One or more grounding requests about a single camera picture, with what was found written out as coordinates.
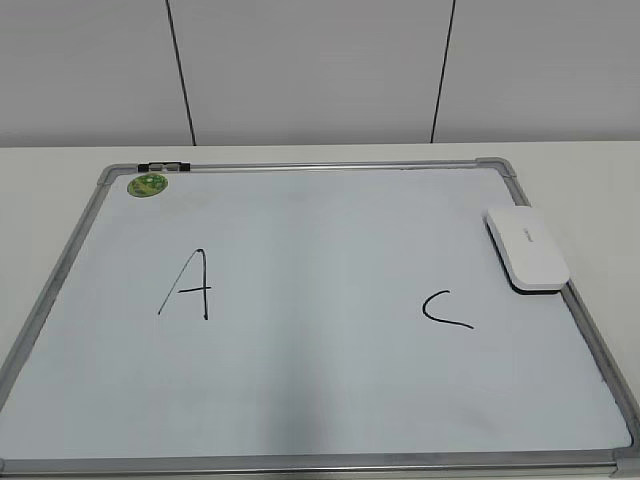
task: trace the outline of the panel seam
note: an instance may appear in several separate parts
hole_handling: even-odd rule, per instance
[[[176,30],[173,25],[173,14],[171,13],[171,5],[169,0],[164,0],[167,8],[167,19],[169,20],[169,28],[171,30],[171,39],[173,41],[173,53],[176,57],[176,64],[178,65],[178,75],[180,76],[180,87],[182,88],[182,98],[184,100],[184,107],[187,113],[187,122],[189,123],[189,132],[191,134],[191,144],[195,147],[196,133],[193,129],[193,119],[191,118],[191,107],[189,106],[189,96],[187,95],[187,86],[184,81],[184,74],[182,72],[182,61],[180,60],[180,49],[178,48],[178,40],[176,38]]]
[[[433,112],[433,122],[431,123],[431,138],[429,143],[433,143],[436,134],[436,123],[438,122],[438,111],[440,110],[440,98],[442,97],[442,86],[444,84],[444,73],[447,69],[447,58],[449,56],[449,44],[451,43],[451,30],[453,28],[453,16],[456,12],[456,1],[451,1],[451,16],[449,17],[449,28],[447,30],[447,40],[444,46],[444,55],[442,57],[442,70],[440,71],[440,83],[438,84],[438,96],[436,98],[436,107]]]

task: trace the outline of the white eraser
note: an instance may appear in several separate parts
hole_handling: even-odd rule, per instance
[[[535,208],[490,208],[485,218],[516,289],[558,291],[569,281],[569,267]]]

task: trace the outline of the whiteboard surface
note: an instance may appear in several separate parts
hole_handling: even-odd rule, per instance
[[[615,448],[560,295],[514,293],[493,170],[116,179],[0,412],[0,457]],[[205,249],[201,294],[174,294]],[[178,288],[201,285],[195,260]],[[421,311],[473,325],[436,323]]]

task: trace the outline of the round sticker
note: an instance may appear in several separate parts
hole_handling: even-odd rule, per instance
[[[153,197],[167,188],[167,185],[169,185],[167,177],[157,173],[148,173],[131,180],[127,186],[127,192],[134,197]]]

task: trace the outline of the table surface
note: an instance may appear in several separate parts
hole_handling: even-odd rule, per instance
[[[540,208],[636,398],[640,397],[640,142],[0,149],[0,358],[113,163],[508,159]]]

